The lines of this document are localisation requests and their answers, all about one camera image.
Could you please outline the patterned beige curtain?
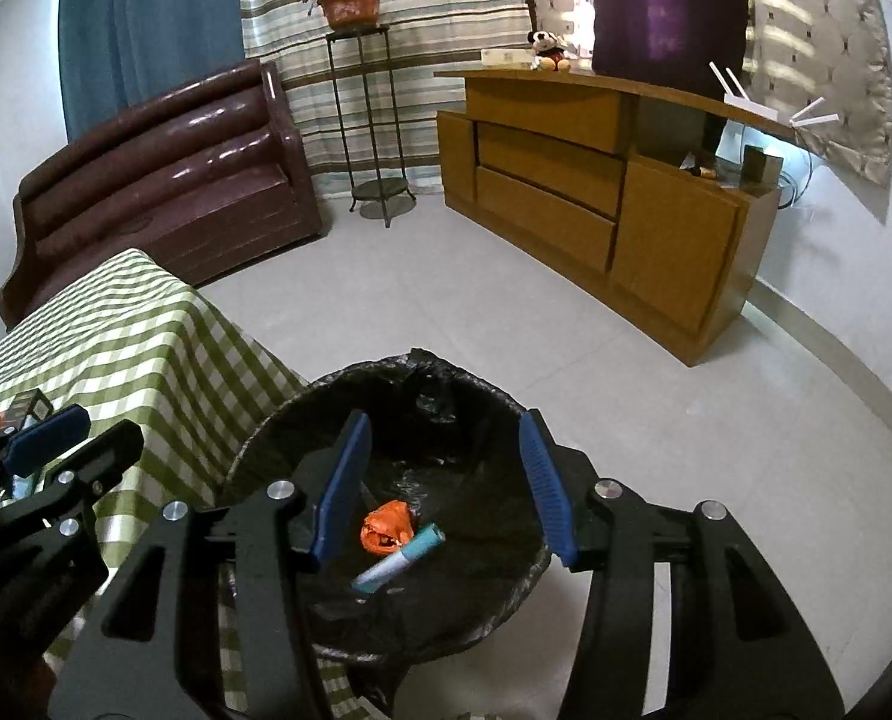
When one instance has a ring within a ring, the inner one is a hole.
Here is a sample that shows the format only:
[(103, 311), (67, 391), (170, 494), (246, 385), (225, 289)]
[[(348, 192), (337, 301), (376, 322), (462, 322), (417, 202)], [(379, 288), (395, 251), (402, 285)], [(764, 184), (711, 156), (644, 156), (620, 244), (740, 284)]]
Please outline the patterned beige curtain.
[[(540, 26), (563, 31), (592, 64), (592, 0), (535, 0)], [(746, 55), (732, 70), (755, 103), (794, 114), (824, 96), (799, 142), (871, 184), (892, 182), (892, 57), (881, 0), (749, 0)]]

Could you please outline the dark purple curtain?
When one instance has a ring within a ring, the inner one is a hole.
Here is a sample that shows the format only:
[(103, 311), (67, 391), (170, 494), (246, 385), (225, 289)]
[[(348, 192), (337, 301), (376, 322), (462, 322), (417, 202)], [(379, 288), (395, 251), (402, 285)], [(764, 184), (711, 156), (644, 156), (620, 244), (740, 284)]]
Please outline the dark purple curtain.
[(592, 0), (592, 70), (720, 101), (743, 65), (749, 0)]

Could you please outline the wooden TV cabinet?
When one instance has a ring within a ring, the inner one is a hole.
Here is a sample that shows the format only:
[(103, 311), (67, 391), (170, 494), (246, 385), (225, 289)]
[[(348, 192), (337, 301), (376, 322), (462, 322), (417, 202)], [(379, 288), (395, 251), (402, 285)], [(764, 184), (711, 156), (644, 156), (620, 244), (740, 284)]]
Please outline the wooden TV cabinet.
[(436, 119), (444, 201), (585, 289), (693, 366), (746, 304), (780, 206), (776, 182), (684, 161), (710, 119), (793, 142), (785, 122), (589, 73), (462, 70)]

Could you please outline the Mickey Mouse plush toy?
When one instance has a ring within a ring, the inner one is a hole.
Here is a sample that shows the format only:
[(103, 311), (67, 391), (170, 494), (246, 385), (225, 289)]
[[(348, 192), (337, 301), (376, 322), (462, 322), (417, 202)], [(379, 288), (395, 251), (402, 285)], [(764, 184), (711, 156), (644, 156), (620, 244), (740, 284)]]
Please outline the Mickey Mouse plush toy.
[(531, 31), (528, 34), (528, 43), (532, 50), (532, 70), (562, 71), (562, 73), (568, 73), (571, 70), (565, 43), (556, 36), (555, 32), (542, 31), (542, 29)]

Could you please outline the black lined trash bin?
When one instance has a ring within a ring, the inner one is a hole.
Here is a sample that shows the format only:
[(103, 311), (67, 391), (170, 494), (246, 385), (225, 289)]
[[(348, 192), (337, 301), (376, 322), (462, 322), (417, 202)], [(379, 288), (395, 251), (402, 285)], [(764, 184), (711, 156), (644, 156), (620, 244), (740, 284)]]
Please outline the black lined trash bin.
[(522, 468), (522, 406), (426, 349), (309, 383), (246, 440), (226, 504), (293, 475), (370, 420), (368, 465), (336, 557), (301, 583), (314, 649), (416, 665), (503, 626), (550, 564)]

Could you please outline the orange wrapper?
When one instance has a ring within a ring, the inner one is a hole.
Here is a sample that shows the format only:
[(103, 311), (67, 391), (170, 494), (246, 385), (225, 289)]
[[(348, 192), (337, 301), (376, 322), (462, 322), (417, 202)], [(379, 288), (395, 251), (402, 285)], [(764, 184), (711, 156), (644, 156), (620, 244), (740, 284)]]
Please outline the orange wrapper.
[(373, 556), (389, 556), (415, 538), (412, 512), (405, 500), (389, 500), (364, 517), (360, 543)]

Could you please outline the striped beige curtain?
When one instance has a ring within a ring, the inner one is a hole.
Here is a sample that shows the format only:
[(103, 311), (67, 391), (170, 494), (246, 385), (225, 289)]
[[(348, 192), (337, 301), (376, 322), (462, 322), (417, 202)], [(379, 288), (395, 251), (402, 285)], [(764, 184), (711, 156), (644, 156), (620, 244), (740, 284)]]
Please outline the striped beige curtain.
[[(528, 0), (381, 0), (379, 18), (391, 39), (407, 177), (414, 187), (432, 187), (439, 179), (438, 112), (462, 107), (464, 85), (457, 75), (478, 66), (482, 49), (524, 43), (531, 26)], [(303, 0), (241, 0), (241, 25), (247, 57), (270, 62), (280, 73), (316, 193), (324, 200), (347, 195), (350, 184), (325, 50), (329, 26), (321, 9), (309, 10)], [(370, 179), (355, 55), (355, 44), (336, 45), (355, 177)], [(386, 78), (373, 75), (370, 83), (379, 117), (390, 121)], [(384, 172), (397, 174), (391, 127), (379, 130), (379, 154)]]

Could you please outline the green checkered tablecloth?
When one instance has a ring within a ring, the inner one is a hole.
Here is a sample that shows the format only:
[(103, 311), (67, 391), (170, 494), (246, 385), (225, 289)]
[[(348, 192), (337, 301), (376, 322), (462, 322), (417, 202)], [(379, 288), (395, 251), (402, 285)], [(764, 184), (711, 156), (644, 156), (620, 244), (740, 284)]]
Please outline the green checkered tablecloth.
[[(327, 718), (301, 583), (329, 450), (238, 504), (233, 461), (300, 379), (148, 255), (78, 278), (0, 341), (0, 408), (39, 388), (140, 460), (93, 505), (107, 577), (42, 653), (42, 718)], [(0, 489), (36, 494), (64, 452)]]

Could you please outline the blue curtain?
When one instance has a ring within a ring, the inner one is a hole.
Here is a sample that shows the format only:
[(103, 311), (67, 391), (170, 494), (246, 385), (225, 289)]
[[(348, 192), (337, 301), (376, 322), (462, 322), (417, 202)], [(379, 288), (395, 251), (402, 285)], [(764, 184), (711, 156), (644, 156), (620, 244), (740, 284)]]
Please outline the blue curtain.
[(130, 106), (244, 60), (240, 0), (59, 0), (70, 140)]

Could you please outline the teal and white tube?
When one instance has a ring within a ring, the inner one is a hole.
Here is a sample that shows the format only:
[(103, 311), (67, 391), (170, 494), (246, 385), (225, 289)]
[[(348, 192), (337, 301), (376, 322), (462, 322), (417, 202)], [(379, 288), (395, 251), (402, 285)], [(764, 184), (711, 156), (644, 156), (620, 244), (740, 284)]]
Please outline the teal and white tube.
[(428, 554), (437, 550), (446, 543), (446, 535), (443, 530), (434, 523), (428, 523), (421, 528), (409, 543), (399, 548), (395, 553), (383, 557), (368, 571), (362, 572), (352, 582), (352, 590), (359, 595), (372, 595), (381, 590), (384, 585), (393, 582), (394, 578), (407, 572), (415, 562), (421, 561)]

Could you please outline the small dark box in cabinet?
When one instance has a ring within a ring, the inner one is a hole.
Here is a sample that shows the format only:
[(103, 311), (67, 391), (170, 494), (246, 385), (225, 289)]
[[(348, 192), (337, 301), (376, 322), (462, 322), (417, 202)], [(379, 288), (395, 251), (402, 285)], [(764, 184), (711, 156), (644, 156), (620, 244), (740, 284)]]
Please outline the small dark box in cabinet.
[(777, 185), (783, 172), (783, 158), (760, 146), (744, 146), (741, 177), (749, 184)]

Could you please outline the white wifi router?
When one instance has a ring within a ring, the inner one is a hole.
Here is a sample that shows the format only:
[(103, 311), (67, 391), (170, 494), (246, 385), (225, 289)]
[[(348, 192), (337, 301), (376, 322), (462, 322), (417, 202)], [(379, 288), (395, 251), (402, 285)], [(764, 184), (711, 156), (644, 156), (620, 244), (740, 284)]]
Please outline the white wifi router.
[(723, 90), (723, 103), (728, 106), (745, 110), (750, 112), (750, 114), (760, 115), (760, 117), (777, 122), (777, 124), (791, 125), (793, 128), (820, 127), (821, 125), (839, 124), (842, 121), (842, 117), (837, 112), (816, 115), (816, 110), (819, 109), (821, 104), (825, 103), (824, 96), (817, 98), (816, 101), (812, 101), (803, 109), (796, 110), (794, 114), (782, 114), (775, 107), (755, 103), (754, 99), (747, 94), (743, 85), (739, 83), (736, 73), (731, 68), (721, 70), (714, 62), (710, 62), (708, 68), (713, 73), (714, 78), (716, 78), (716, 82), (720, 83)]

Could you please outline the white box on cabinet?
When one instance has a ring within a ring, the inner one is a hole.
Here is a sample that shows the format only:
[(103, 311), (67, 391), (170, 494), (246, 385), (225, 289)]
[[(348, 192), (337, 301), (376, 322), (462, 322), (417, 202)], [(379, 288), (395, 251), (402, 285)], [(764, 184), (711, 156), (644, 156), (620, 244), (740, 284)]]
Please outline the white box on cabinet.
[(529, 49), (499, 47), (480, 51), (480, 63), (483, 68), (529, 68), (532, 60), (534, 54)]

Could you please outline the dark maroon leather sofa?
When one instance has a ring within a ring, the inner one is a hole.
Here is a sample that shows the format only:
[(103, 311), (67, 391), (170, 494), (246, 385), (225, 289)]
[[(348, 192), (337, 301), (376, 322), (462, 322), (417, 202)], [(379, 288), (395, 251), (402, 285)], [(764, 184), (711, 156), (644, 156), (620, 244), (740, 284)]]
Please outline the dark maroon leather sofa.
[(202, 286), (324, 231), (279, 71), (259, 60), (96, 125), (19, 183), (13, 213), (8, 328), (127, 249)]

